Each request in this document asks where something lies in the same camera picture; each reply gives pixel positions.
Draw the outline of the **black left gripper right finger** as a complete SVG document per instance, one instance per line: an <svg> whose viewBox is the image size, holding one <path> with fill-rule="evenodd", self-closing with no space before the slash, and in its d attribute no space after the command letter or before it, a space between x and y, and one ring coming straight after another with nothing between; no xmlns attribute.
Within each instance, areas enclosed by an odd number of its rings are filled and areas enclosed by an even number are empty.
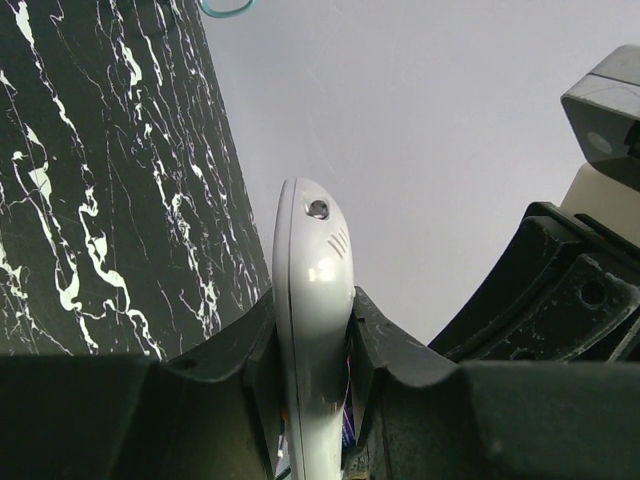
<svg viewBox="0 0 640 480"><path fill-rule="evenodd" d="M439 355L363 291L349 325L356 448L374 479L635 479L633 363Z"/></svg>

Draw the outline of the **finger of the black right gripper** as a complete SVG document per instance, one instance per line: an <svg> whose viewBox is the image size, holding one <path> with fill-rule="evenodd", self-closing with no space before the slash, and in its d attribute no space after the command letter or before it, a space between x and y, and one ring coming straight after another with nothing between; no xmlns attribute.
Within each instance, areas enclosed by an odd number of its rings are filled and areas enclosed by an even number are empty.
<svg viewBox="0 0 640 480"><path fill-rule="evenodd" d="M429 346L454 362L637 362L639 249L586 213L534 202Z"/></svg>

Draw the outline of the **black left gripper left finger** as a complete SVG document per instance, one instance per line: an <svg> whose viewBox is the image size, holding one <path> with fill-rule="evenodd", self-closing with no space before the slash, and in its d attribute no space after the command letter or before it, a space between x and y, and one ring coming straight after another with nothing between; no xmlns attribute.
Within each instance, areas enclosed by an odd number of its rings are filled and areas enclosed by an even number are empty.
<svg viewBox="0 0 640 480"><path fill-rule="evenodd" d="M166 362L1 359L5 479L271 479L280 434L273 299Z"/></svg>

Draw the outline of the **white remote control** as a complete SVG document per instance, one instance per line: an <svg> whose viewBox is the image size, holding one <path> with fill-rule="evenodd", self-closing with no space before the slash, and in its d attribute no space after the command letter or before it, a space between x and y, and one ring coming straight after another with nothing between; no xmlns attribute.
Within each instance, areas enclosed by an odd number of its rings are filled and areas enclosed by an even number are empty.
<svg viewBox="0 0 640 480"><path fill-rule="evenodd" d="M279 198L272 291L294 479L339 479L355 286L345 216L316 182L292 178Z"/></svg>

